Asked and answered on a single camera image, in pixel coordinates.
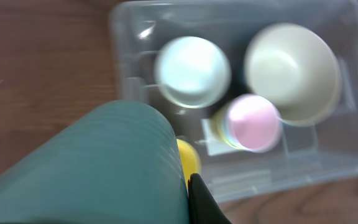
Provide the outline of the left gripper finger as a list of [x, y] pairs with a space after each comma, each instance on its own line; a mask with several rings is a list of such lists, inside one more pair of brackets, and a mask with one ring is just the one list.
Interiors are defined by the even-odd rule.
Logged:
[[191, 224], [231, 224], [196, 173], [188, 181], [188, 211]]

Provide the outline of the yellow cup front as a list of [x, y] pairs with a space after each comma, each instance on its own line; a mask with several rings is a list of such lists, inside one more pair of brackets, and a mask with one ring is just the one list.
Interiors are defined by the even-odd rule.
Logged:
[[185, 176], [185, 183], [188, 181], [192, 174], [199, 174], [201, 172], [201, 161], [196, 149], [184, 140], [177, 139], [178, 150], [180, 153], [180, 160]]

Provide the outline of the mint green cup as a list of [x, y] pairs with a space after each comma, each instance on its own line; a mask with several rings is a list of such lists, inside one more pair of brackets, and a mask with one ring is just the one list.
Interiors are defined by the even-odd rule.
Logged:
[[0, 175], [0, 223], [188, 223], [177, 139], [156, 109], [103, 104]]

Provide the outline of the pink cup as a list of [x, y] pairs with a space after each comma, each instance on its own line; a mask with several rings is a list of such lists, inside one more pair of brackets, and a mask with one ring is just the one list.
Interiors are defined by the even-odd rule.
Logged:
[[271, 150], [282, 134], [280, 114], [269, 100], [259, 95], [241, 95], [229, 103], [229, 128], [245, 151]]

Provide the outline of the small white bowl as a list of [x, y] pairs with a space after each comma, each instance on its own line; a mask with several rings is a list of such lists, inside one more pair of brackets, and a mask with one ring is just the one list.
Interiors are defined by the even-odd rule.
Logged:
[[185, 108], [205, 108], [227, 92], [232, 74], [225, 53], [207, 39], [178, 37], [166, 43], [154, 63], [161, 94]]

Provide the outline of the large beige bowl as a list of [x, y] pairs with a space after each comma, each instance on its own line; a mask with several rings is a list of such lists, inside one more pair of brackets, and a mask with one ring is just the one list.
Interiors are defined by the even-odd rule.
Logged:
[[273, 103], [282, 121], [309, 126], [328, 118], [339, 103], [342, 77], [327, 43], [292, 23], [271, 24], [250, 41], [244, 55], [250, 91]]

